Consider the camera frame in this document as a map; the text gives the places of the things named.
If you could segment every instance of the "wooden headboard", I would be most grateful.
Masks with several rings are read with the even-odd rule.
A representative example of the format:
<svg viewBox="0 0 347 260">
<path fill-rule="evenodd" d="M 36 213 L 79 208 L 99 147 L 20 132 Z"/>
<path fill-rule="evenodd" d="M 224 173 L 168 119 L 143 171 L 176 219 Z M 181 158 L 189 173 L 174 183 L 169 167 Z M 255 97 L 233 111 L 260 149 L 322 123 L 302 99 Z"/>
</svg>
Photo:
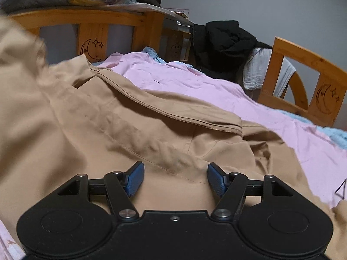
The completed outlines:
<svg viewBox="0 0 347 260">
<path fill-rule="evenodd" d="M 149 46 L 159 52 L 162 34 L 168 37 L 165 58 L 167 61 L 180 58 L 183 40 L 190 39 L 190 33 L 164 28 L 165 14 L 160 12 L 118 12 L 99 9 L 44 9 L 9 16 L 31 33 L 39 36 L 40 28 L 62 24 L 78 24 L 77 55 L 85 54 L 90 62 L 107 58 L 106 48 L 110 24 L 133 26 L 131 51 L 138 52 Z"/>
</svg>

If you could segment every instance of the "white cloth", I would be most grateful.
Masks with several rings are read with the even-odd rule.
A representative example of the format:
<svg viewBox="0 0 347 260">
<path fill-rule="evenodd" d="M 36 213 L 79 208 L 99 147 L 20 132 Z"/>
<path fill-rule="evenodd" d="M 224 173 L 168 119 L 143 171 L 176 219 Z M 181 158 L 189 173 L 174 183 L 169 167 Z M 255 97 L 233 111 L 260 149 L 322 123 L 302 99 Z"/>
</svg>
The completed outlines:
<svg viewBox="0 0 347 260">
<path fill-rule="evenodd" d="M 255 48 L 251 51 L 250 57 L 243 69 L 243 86 L 246 90 L 261 89 L 268 69 L 271 53 L 272 49 L 264 48 Z M 273 92 L 274 96 L 281 96 L 290 77 L 295 71 L 295 67 L 284 58 L 275 91 Z"/>
<path fill-rule="evenodd" d="M 0 260 L 20 260 L 25 253 L 0 221 Z"/>
</svg>

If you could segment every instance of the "star carving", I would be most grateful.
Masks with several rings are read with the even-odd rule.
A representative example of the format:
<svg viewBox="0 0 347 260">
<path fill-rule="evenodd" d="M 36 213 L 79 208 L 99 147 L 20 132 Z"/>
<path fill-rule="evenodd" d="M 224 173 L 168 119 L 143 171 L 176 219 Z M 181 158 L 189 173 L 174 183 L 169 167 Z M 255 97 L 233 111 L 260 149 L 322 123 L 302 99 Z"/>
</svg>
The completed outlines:
<svg viewBox="0 0 347 260">
<path fill-rule="evenodd" d="M 97 44 L 99 44 L 100 42 L 95 38 L 95 41 L 92 43 L 95 45 L 95 47 L 97 46 Z"/>
<path fill-rule="evenodd" d="M 340 97 L 336 93 L 336 88 L 334 88 L 333 90 L 330 90 L 330 92 L 331 92 L 331 97 L 334 98 L 336 102 L 338 102 L 340 100 Z"/>
</svg>

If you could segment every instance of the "black plastic mount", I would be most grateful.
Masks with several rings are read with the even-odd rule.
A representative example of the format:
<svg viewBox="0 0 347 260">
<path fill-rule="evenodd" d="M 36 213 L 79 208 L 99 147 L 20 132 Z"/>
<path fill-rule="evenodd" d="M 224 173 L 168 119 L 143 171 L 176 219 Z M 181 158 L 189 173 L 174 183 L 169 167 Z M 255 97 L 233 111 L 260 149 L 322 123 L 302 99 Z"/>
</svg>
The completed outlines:
<svg viewBox="0 0 347 260">
<path fill-rule="evenodd" d="M 208 180 L 221 198 L 211 215 L 144 211 L 140 217 L 129 197 L 143 178 L 138 161 L 103 179 L 70 179 L 19 219 L 25 259 L 327 259 L 331 220 L 273 175 L 249 180 L 210 163 Z M 111 214 L 90 195 L 105 195 Z M 247 196 L 261 196 L 261 202 L 245 207 Z"/>
</svg>

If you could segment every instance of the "white towel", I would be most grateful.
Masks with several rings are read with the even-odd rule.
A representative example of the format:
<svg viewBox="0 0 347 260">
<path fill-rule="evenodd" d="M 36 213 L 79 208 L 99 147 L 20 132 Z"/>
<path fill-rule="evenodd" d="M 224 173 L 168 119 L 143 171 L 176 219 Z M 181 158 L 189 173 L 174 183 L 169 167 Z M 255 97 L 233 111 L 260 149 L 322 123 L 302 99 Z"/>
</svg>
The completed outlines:
<svg viewBox="0 0 347 260">
<path fill-rule="evenodd" d="M 255 48 L 251 51 L 249 59 L 243 68 L 243 86 L 246 90 L 261 89 L 264 83 L 266 70 L 270 61 L 272 49 Z M 280 75 L 273 95 L 280 97 L 290 77 L 296 71 L 295 67 L 283 59 Z"/>
</svg>

